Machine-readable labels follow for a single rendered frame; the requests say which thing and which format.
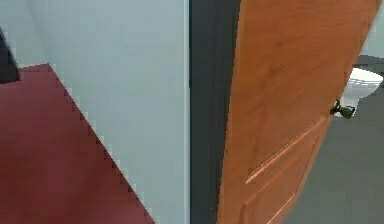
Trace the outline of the orange wooden room door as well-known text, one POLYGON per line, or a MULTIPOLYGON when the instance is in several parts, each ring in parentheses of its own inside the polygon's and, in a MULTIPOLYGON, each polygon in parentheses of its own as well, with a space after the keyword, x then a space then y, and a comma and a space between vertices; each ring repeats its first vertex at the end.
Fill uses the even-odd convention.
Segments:
POLYGON ((282 224, 384 0, 241 0, 216 224, 282 224))

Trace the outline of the white toilet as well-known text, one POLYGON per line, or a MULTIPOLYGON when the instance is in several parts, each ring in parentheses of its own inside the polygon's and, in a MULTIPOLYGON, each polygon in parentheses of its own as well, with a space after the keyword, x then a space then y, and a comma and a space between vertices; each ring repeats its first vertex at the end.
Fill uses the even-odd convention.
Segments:
POLYGON ((383 81, 384 77, 377 73, 353 68, 343 94, 338 100, 342 106, 353 106, 357 111, 359 100, 374 93, 383 81))

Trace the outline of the dark furniture piece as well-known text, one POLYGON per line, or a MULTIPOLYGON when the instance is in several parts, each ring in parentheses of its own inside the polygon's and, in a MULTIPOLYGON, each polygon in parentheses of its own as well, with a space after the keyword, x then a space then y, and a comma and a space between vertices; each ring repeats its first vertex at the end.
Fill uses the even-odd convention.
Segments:
POLYGON ((20 80, 17 63, 0 28, 0 84, 17 82, 20 80))

